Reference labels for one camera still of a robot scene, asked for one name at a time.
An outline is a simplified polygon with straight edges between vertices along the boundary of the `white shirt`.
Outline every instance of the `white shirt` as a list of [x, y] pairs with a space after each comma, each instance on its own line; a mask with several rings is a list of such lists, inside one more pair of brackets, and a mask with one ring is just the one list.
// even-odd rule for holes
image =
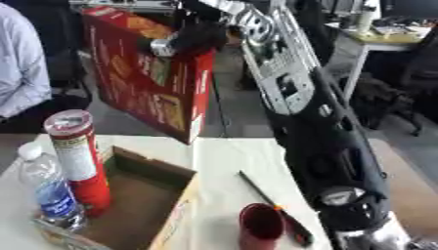
[[12, 117], [49, 99], [49, 75], [38, 34], [23, 15], [0, 3], [0, 116]]

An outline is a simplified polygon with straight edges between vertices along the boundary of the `red cardboard box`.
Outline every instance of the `red cardboard box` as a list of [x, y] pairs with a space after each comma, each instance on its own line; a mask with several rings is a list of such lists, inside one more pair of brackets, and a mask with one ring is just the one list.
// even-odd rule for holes
[[137, 50], [140, 36], [165, 38], [169, 27], [112, 7], [83, 13], [100, 98], [157, 130], [191, 143], [208, 103], [213, 51], [171, 59]]

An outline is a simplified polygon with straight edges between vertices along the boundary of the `brown cardboard tray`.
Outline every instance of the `brown cardboard tray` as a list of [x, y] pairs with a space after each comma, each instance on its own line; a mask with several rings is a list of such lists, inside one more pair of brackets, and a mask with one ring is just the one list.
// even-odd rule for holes
[[69, 233], [39, 219], [54, 243], [79, 249], [161, 249], [182, 221], [196, 192], [196, 172], [114, 147], [104, 154], [112, 204]]

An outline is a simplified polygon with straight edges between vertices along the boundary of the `red cup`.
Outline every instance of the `red cup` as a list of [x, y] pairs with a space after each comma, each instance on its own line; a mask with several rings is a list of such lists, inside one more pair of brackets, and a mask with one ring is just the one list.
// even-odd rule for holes
[[239, 222], [241, 250], [273, 250], [285, 230], [280, 212], [262, 203], [249, 204], [243, 208]]

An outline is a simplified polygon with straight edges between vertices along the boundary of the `table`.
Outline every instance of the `table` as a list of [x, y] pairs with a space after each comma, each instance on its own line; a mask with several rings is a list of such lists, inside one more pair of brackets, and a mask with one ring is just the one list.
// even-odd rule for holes
[[392, 34], [388, 38], [379, 35], [360, 35], [354, 29], [343, 30], [338, 28], [337, 23], [328, 23], [327, 26], [339, 30], [339, 40], [337, 45], [342, 45], [340, 39], [346, 38], [347, 43], [353, 43], [357, 48], [358, 56], [350, 71], [347, 84], [345, 86], [345, 99], [349, 101], [356, 88], [357, 81], [364, 67], [365, 61], [370, 51], [386, 51], [386, 52], [403, 52], [409, 51], [411, 48], [421, 41], [421, 39], [430, 31], [430, 28], [416, 30], [413, 34]]
[[[37, 141], [46, 151], [53, 152], [46, 135], [39, 136]], [[121, 146], [198, 171], [199, 194], [196, 206], [191, 209], [192, 220], [188, 222], [191, 227], [185, 224], [175, 232], [175, 241], [172, 241], [175, 247], [170, 249], [239, 249], [238, 213], [248, 203], [262, 202], [236, 175], [240, 169], [315, 234], [316, 242], [310, 249], [331, 249], [316, 214], [304, 201], [284, 164], [283, 150], [273, 139], [197, 139], [191, 146], [168, 138], [150, 137], [100, 136], [98, 141], [101, 150]], [[387, 143], [372, 140], [372, 146], [390, 176], [391, 199], [399, 219], [414, 231], [438, 232], [438, 224], [426, 220], [438, 209], [436, 202], [431, 202], [437, 200], [434, 190]], [[58, 249], [45, 242], [27, 219], [35, 205], [22, 189], [17, 174], [18, 163], [15, 162], [0, 177], [2, 246], [5, 249]], [[284, 236], [277, 249], [300, 248]]]

